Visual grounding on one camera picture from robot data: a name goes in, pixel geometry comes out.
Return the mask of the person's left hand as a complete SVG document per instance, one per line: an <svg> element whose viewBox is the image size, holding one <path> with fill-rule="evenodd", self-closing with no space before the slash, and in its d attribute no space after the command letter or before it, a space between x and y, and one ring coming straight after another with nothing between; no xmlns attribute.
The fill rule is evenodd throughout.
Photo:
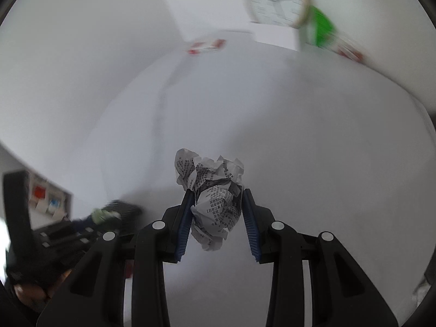
<svg viewBox="0 0 436 327"><path fill-rule="evenodd" d="M13 288L21 303L24 303L24 305L27 306L36 306L37 303L45 303L51 299L62 283L69 277L71 272L72 270L65 271L49 289L43 289L32 284L17 284L14 285Z"/></svg>

